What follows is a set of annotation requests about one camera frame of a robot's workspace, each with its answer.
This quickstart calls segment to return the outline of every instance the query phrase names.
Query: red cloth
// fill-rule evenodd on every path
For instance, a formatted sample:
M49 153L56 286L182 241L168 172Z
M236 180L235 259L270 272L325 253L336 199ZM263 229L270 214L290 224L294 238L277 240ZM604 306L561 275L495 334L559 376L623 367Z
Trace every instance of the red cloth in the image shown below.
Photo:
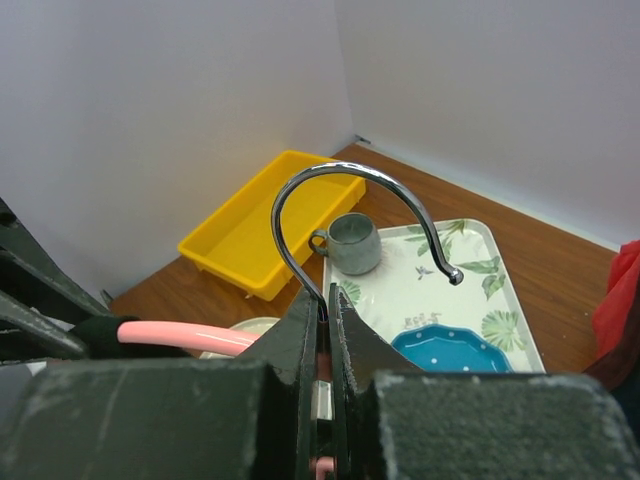
M623 245L620 253L613 259L607 296L593 314L598 359L613 350L622 339L639 276L640 240L636 240Z

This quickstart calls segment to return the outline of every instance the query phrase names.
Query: silver hook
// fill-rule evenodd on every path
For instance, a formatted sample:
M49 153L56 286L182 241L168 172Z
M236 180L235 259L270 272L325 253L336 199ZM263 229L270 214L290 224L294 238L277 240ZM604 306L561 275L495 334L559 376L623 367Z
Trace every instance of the silver hook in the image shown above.
M433 224L429 213L427 213L427 209L424 208L422 202L418 200L407 187L402 185L397 180L391 178L390 176L376 170L375 168L366 167L364 165L360 165L359 163L352 162L328 162L320 165L314 165L313 167L309 167L301 172L297 173L282 187L282 190L276 196L275 202L273 203L273 208L271 209L271 231L273 233L273 238L276 241L276 247L284 260L284 263L291 269L295 277L300 280L300 283L306 288L309 294L318 301L318 306L320 310L320 320L328 319L328 309L327 302L322 296L322 291L318 288L318 286L313 283L311 278L305 273L305 271L298 265L289 252L287 248L287 244L285 243L284 236L282 234L282 224L280 221L280 217L282 214L282 209L284 207L284 202L287 197L293 192L301 183L309 180L310 178L319 177L321 175L328 175L330 173L346 173L351 175L356 175L358 177L367 178L375 183L378 183L385 187L388 190L391 190L395 193L400 199L411 209L413 214L420 221L420 225L424 229L427 238L429 240L429 244L431 245L431 255L433 256L433 261L444 275L449 278L449 283L451 285L458 285L462 282L464 275L460 270L451 266L447 259L444 256L444 252L442 251L442 245L440 244L440 239L438 238L438 231L436 230L436 226Z

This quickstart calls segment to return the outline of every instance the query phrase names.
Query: blue plate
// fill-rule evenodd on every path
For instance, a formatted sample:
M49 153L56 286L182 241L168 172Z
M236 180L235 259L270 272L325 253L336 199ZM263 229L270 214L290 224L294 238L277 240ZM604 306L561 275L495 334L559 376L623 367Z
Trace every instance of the blue plate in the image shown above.
M428 372L511 372L504 353L467 328L427 325L401 333L391 346Z

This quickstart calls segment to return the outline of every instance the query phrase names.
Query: brown wood surface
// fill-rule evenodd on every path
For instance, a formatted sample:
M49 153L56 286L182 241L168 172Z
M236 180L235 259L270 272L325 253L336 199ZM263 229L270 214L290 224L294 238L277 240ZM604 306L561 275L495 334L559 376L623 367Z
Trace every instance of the brown wood surface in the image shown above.
M548 371L583 370L594 360L591 314L602 300L614 253L383 155L351 145L335 158L378 168L414 192L434 220L474 218L491 229ZM415 223L399 199L368 182L354 209L379 228ZM304 266L322 279L322 260ZM178 258L116 298L118 314L229 327L256 316L280 316L300 288L293 279L271 302L245 292Z

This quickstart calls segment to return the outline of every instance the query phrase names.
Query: yellow plastic bin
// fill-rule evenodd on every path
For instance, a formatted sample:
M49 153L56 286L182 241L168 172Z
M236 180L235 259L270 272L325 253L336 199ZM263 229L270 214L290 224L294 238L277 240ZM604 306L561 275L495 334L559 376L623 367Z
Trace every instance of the yellow plastic bin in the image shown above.
M272 300L293 275L271 235L275 197L296 173L329 161L303 152L282 152L182 240L178 251L199 269ZM334 218L351 210L365 191L363 178L336 174L307 180L289 196L282 229L298 263L311 256L307 246L311 232L327 228Z

